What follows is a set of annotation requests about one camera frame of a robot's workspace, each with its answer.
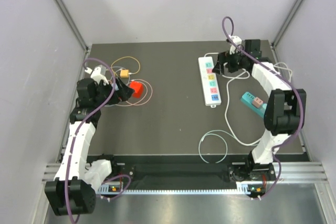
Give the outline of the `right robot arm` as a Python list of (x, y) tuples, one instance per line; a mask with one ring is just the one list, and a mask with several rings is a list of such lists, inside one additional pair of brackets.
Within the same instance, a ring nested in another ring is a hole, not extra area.
[(304, 89), (296, 89), (276, 71), (274, 64), (263, 57), (260, 40), (246, 40), (231, 36), (230, 49), (217, 55), (213, 73), (223, 75), (225, 71), (234, 73), (247, 71), (259, 82), (268, 95), (263, 116), (265, 131), (257, 146), (251, 151), (252, 162), (245, 166), (245, 174), (252, 180), (264, 174), (263, 165), (274, 160), (279, 148), (297, 137), (304, 125), (307, 94)]

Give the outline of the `yellow usb charger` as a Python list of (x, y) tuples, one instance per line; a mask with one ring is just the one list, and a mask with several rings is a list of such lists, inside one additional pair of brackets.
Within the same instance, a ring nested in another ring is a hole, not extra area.
[(121, 78), (128, 78), (130, 75), (130, 72), (128, 69), (121, 69), (120, 70), (120, 77)]

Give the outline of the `white power strip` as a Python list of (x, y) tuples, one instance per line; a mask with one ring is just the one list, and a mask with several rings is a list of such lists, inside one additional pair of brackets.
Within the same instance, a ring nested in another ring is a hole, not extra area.
[(210, 56), (198, 58), (199, 72), (206, 106), (215, 108), (221, 105), (217, 76), (213, 73), (214, 62)]

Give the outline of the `dusty pink plug adapter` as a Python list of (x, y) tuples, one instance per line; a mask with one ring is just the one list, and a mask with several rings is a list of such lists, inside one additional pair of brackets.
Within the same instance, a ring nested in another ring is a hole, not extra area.
[(262, 107), (262, 105), (263, 105), (263, 100), (262, 99), (260, 99), (259, 97), (255, 97), (253, 100), (252, 100), (252, 105), (254, 106), (254, 107), (256, 107), (256, 108), (261, 108)]

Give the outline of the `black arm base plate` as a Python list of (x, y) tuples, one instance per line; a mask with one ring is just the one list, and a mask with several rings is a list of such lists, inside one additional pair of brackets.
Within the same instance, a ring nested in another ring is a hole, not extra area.
[(218, 178), (224, 182), (257, 181), (263, 179), (270, 182), (275, 179), (272, 165), (257, 170), (249, 170), (242, 164), (205, 164), (205, 163), (170, 163), (141, 164), (128, 163), (113, 167), (116, 175), (126, 174), (135, 181), (143, 181), (148, 177), (162, 178)]

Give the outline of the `teal power strip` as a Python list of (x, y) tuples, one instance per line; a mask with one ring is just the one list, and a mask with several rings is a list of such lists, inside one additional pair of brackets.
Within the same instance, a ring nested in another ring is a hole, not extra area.
[(261, 98), (254, 96), (250, 92), (245, 92), (241, 97), (241, 102), (258, 114), (261, 118), (265, 116), (267, 103)]

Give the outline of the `red cube socket adapter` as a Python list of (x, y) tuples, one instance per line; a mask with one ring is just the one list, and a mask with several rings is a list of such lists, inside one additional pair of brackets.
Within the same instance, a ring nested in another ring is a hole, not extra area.
[(132, 81), (129, 87), (134, 91), (132, 97), (140, 98), (143, 93), (143, 84), (138, 81)]

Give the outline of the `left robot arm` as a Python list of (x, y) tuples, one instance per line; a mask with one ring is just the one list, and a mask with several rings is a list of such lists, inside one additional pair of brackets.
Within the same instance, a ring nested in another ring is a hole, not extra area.
[(123, 193), (123, 175), (112, 159), (98, 159), (87, 167), (90, 142), (98, 127), (101, 108), (128, 100), (133, 89), (120, 78), (113, 81), (84, 78), (77, 82), (76, 105), (69, 116), (69, 137), (59, 170), (45, 185), (45, 194), (57, 216), (90, 214), (101, 187), (119, 179), (113, 192)]

